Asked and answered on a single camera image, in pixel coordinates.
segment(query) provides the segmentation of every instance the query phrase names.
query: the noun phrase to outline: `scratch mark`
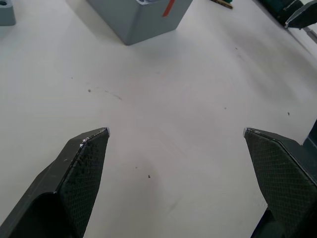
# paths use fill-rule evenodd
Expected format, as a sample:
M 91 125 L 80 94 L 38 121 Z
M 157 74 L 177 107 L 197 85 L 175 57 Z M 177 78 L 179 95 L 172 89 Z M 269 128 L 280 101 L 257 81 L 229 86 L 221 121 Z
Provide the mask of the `scratch mark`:
M 169 214 L 171 211 L 175 209 L 175 207 L 178 205 L 180 200 L 182 200 L 183 197 L 178 198 L 168 209 L 167 214 Z
M 114 96 L 114 97 L 116 97 L 117 99 L 119 99 L 119 100 L 122 101 L 122 98 L 120 98 L 118 95 L 115 95 L 115 94 L 113 94 L 113 93 L 110 93 L 110 92 L 108 92 L 107 90 L 105 90 L 105 92 L 111 94 L 112 96 Z

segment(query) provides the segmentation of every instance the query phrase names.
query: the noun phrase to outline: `gray box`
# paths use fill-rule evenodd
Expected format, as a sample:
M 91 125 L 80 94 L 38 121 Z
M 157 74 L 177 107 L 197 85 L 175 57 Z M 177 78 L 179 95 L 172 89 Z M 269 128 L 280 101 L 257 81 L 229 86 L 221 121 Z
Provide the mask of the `gray box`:
M 87 0 L 126 44 L 175 30 L 193 0 Z
M 15 16 L 11 0 L 0 0 L 0 26 L 15 25 Z

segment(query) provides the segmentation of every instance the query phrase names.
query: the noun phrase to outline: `white tabletop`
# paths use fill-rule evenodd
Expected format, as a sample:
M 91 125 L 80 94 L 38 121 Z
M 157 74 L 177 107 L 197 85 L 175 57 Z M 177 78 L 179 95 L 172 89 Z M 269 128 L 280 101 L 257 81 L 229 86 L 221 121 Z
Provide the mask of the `white tabletop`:
M 13 4 L 17 25 L 0 28 L 0 223 L 68 139 L 107 126 L 85 237 L 250 237 L 266 207 L 243 129 L 304 141 L 314 54 L 253 1 L 195 0 L 176 31 L 133 46 L 84 0 Z

